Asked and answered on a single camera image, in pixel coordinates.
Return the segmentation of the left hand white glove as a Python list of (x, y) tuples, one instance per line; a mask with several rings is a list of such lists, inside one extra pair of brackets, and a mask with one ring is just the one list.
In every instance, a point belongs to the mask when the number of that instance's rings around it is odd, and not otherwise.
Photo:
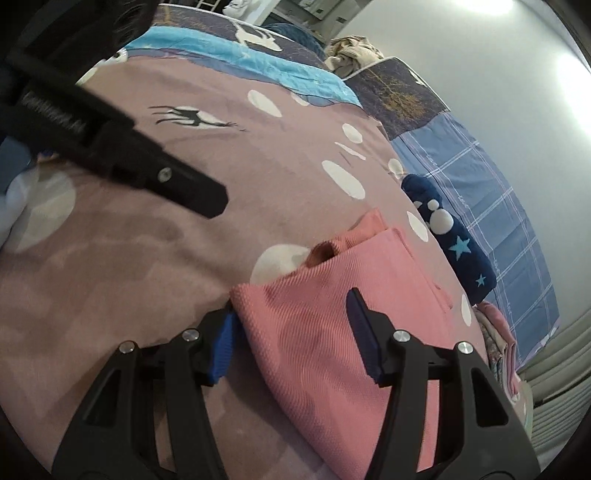
[(10, 232), (28, 205), (39, 180), (37, 166), (17, 175), (1, 195), (0, 245), (7, 241)]

